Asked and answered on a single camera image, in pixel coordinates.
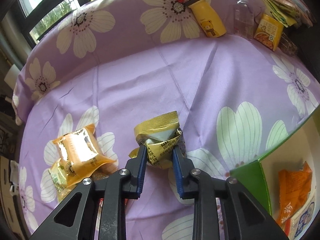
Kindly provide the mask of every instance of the yellow bottle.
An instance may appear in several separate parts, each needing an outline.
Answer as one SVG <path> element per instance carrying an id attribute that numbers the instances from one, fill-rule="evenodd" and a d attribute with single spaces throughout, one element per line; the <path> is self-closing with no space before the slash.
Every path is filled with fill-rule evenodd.
<path id="1" fill-rule="evenodd" d="M 227 32 L 219 15 L 205 0 L 187 0 L 184 4 L 192 10 L 208 37 L 220 37 Z"/>

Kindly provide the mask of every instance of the yellow box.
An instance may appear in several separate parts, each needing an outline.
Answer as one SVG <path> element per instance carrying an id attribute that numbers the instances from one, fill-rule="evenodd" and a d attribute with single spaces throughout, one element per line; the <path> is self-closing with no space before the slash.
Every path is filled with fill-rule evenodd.
<path id="1" fill-rule="evenodd" d="M 282 31 L 283 25 L 280 22 L 263 14 L 254 38 L 275 51 L 278 47 Z"/>

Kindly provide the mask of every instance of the snack box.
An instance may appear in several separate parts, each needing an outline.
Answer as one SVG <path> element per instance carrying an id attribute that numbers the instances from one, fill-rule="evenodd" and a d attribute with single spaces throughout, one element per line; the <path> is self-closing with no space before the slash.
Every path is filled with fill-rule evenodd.
<path id="1" fill-rule="evenodd" d="M 272 17 L 263 14 L 254 34 L 254 38 L 269 49 L 275 51 L 283 31 L 283 25 Z"/>
<path id="2" fill-rule="evenodd" d="M 316 188 L 320 182 L 319 134 L 320 108 L 280 145 L 251 163 L 230 171 L 230 175 L 237 178 L 276 220 L 280 209 L 278 172 L 283 169 L 298 171 L 305 161 L 309 164 L 312 170 L 311 192 L 305 205 L 293 215 L 290 240 L 300 239 L 320 210 L 320 187 Z M 303 218 L 300 223 L 305 209 L 308 219 Z"/>

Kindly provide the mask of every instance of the bed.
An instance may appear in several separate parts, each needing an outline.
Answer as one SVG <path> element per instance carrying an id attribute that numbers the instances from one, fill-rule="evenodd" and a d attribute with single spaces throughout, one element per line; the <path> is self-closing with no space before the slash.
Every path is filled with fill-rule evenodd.
<path id="1" fill-rule="evenodd" d="M 177 0 L 94 0 L 33 49 L 13 95 L 16 122 L 26 123 L 20 197 L 31 233 L 58 203 L 48 168 L 60 135 L 94 123 L 112 172 L 137 147 L 138 123 L 176 110 L 188 157 L 225 179 L 317 108 L 320 84 L 298 58 L 232 35 L 237 0 L 206 1 L 228 31 L 220 38 L 207 38 Z M 251 3 L 259 22 L 264 4 Z M 141 198 L 127 203 L 127 239 L 191 239 L 192 204 L 177 195 L 172 169 L 148 166 Z"/>

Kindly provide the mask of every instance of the orange wrapper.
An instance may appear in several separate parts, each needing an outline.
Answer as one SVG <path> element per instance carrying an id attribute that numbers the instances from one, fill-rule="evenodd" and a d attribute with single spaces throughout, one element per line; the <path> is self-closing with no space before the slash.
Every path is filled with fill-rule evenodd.
<path id="1" fill-rule="evenodd" d="M 312 170 L 307 162 L 302 171 L 279 171 L 280 214 L 278 225 L 292 217 L 307 201 L 311 190 Z"/>

